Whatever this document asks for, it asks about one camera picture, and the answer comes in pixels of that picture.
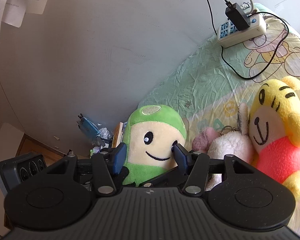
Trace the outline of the green plush toy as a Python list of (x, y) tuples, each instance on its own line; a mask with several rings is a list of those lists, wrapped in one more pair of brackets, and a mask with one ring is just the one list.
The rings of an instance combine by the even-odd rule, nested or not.
[(135, 110), (123, 134), (127, 145), (124, 167), (129, 173), (122, 184), (139, 186), (174, 168), (173, 146), (184, 145), (186, 138), (184, 122), (172, 107), (148, 105)]

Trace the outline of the stack of books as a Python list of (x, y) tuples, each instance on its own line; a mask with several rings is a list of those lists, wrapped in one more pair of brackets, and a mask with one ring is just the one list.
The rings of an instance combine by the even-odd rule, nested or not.
[(121, 142), (127, 122), (119, 122), (114, 129), (112, 148), (116, 148)]

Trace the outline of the blue plastic package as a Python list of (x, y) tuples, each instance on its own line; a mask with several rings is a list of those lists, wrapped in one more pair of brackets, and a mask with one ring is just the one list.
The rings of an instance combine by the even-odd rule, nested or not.
[(102, 124), (94, 124), (89, 118), (78, 115), (77, 125), (81, 132), (89, 139), (93, 146), (109, 147), (113, 134)]

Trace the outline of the pink white plush toy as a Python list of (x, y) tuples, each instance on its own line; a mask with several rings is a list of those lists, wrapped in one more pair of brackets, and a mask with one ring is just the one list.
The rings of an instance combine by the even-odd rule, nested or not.
[(248, 134), (248, 106), (241, 103), (237, 112), (237, 127), (224, 127), (217, 132), (212, 127), (206, 127), (192, 141), (192, 150), (207, 153), (211, 159), (223, 159), (232, 154), (246, 163), (252, 163), (255, 150)]

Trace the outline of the green cartoon bed sheet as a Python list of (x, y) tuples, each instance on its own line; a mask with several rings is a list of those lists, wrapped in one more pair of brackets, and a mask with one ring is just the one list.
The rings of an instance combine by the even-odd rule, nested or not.
[(266, 79), (291, 75), (300, 80), (300, 34), (265, 6), (257, 8), (266, 17), (263, 36), (226, 49), (211, 37), (141, 100), (140, 106), (168, 105), (180, 114), (187, 148), (206, 127), (236, 126), (239, 105), (251, 106)]

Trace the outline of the yellow tiger plush toy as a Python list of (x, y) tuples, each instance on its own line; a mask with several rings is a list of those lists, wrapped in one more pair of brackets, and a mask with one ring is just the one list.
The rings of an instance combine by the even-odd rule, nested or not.
[(300, 80), (266, 81), (249, 114), (249, 137), (258, 153), (256, 167), (300, 200)]

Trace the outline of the black charger adapter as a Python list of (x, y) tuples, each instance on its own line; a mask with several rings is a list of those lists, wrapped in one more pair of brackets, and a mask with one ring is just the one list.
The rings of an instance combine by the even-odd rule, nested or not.
[(237, 3), (226, 2), (225, 15), (239, 30), (243, 31), (250, 27), (250, 19)]

